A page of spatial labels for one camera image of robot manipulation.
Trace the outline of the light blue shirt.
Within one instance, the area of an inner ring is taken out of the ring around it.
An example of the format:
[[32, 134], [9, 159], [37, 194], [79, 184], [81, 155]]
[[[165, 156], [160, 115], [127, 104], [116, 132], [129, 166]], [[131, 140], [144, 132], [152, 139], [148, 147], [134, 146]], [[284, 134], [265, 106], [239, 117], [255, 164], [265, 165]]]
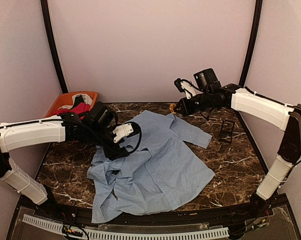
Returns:
[[95, 187], [94, 224], [122, 213], [176, 210], [197, 197], [215, 175], [188, 147], [191, 143], [207, 148], [210, 134], [174, 114], [145, 110], [133, 122], [141, 127], [141, 136], [125, 140], [131, 154], [109, 160], [98, 147], [87, 171]]

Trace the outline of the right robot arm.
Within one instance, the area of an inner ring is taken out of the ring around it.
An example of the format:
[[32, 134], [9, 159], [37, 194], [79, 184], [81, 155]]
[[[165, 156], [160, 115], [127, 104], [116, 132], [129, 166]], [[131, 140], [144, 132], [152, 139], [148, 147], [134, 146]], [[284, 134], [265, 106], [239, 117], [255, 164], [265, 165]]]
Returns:
[[212, 68], [194, 74], [195, 83], [177, 78], [175, 87], [185, 96], [172, 108], [173, 113], [190, 116], [207, 109], [226, 108], [268, 123], [281, 132], [275, 160], [257, 187], [245, 212], [256, 217], [265, 201], [288, 179], [301, 162], [301, 104], [283, 103], [235, 83], [221, 85]]

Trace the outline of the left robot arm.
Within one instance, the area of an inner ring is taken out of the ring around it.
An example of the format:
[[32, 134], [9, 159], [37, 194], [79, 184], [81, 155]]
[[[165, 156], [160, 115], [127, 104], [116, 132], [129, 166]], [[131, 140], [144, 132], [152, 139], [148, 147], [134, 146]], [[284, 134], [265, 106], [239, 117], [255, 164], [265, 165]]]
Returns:
[[118, 115], [100, 101], [81, 113], [70, 110], [35, 120], [0, 122], [0, 181], [41, 206], [50, 218], [57, 218], [61, 206], [50, 188], [18, 166], [11, 152], [52, 143], [79, 142], [101, 147], [105, 157], [113, 161], [137, 150], [122, 146], [125, 138], [135, 135], [142, 136], [137, 123], [120, 124]]

